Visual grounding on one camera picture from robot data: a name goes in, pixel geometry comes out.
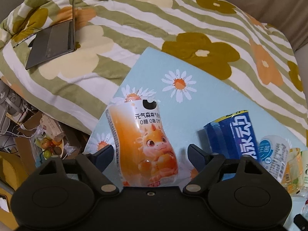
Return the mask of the yellow label clear cup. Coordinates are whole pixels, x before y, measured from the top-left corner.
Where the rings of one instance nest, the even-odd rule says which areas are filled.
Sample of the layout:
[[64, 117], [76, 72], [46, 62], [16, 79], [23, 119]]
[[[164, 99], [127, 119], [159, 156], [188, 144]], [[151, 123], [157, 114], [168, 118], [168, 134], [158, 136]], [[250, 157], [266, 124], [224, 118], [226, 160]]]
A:
[[300, 148], [290, 149], [285, 173], [281, 184], [291, 196], [294, 196], [301, 191], [304, 182], [302, 155]]

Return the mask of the brown cardboard box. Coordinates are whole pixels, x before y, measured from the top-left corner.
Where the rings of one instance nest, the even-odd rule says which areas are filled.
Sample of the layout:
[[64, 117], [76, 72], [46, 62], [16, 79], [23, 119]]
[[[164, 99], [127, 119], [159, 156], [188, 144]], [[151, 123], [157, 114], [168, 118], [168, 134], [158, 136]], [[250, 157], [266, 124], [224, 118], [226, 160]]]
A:
[[18, 137], [15, 143], [23, 166], [28, 174], [38, 168], [43, 161], [42, 149], [34, 144], [34, 134], [40, 124], [42, 112], [32, 114], [22, 125], [17, 128]]

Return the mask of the light blue daisy mat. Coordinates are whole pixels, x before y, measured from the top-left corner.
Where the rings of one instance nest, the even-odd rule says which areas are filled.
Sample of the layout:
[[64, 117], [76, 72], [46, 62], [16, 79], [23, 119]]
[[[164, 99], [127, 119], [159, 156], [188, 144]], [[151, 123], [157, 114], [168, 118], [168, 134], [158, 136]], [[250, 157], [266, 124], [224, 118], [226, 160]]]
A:
[[[171, 91], [163, 91], [167, 84], [163, 83], [161, 78], [169, 71], [176, 70], [196, 81], [192, 86], [196, 92], [191, 94], [191, 100], [184, 98], [178, 103]], [[288, 144], [305, 149], [305, 144], [289, 128], [242, 93], [166, 53], [148, 48], [128, 73], [115, 94], [116, 99], [123, 98], [127, 85], [154, 90], [154, 97], [159, 100], [163, 128], [177, 154], [182, 154], [190, 143], [204, 150], [208, 149], [209, 144], [203, 128], [205, 124], [236, 110], [248, 110], [258, 140], [266, 135], [277, 135], [284, 138]]]

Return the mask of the bowl of fruit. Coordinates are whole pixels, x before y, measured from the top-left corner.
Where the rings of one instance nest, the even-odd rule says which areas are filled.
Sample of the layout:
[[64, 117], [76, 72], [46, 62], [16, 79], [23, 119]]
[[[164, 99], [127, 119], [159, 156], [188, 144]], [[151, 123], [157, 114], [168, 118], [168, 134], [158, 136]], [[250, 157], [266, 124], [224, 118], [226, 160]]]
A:
[[35, 138], [34, 144], [42, 150], [42, 155], [45, 160], [50, 157], [63, 157], [64, 154], [64, 140], [55, 141], [48, 137], [43, 137], [41, 139]]

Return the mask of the orange dragon label cup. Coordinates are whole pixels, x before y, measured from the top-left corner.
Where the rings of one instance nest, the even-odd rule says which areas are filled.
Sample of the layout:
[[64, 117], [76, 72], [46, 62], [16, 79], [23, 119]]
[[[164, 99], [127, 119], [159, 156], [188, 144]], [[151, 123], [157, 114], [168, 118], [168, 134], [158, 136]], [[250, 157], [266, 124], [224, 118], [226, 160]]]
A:
[[158, 103], [141, 99], [106, 111], [125, 187], [169, 186], [177, 180], [175, 151], [164, 132]]

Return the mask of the green striped floral quilt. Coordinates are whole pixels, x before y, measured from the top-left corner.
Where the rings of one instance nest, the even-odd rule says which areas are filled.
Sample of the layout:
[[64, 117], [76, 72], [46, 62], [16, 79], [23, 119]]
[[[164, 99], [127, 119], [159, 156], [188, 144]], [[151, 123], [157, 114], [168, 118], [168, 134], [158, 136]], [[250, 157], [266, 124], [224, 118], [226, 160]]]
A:
[[[76, 50], [26, 69], [35, 33], [73, 17]], [[226, 0], [24, 0], [1, 22], [1, 80], [90, 134], [148, 47], [224, 81], [307, 142], [306, 98], [290, 42]]]

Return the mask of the white blue label cup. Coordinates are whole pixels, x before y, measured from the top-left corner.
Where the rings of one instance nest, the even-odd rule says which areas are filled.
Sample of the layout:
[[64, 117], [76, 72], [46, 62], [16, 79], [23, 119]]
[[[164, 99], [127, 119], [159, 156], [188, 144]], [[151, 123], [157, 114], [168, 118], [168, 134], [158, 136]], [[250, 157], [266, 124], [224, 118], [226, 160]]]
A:
[[282, 182], [290, 146], [286, 139], [268, 135], [259, 143], [260, 163], [279, 183]]

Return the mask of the green white label cup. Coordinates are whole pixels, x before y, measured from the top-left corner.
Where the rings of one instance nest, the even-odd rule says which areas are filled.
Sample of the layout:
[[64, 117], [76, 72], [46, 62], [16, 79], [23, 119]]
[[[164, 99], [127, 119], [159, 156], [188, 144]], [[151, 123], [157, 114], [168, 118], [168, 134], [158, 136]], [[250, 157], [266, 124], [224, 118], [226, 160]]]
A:
[[308, 150], [304, 150], [301, 152], [301, 158], [302, 158], [302, 188], [300, 191], [300, 196], [307, 198], [307, 153]]

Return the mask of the grey open laptop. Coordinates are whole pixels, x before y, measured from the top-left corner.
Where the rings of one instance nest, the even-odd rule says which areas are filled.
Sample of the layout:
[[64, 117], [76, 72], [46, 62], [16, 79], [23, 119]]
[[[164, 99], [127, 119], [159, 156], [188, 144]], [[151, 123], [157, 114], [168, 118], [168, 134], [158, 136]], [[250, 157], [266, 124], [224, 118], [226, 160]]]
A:
[[72, 19], [39, 31], [30, 42], [25, 69], [75, 51], [75, 0], [72, 2]]

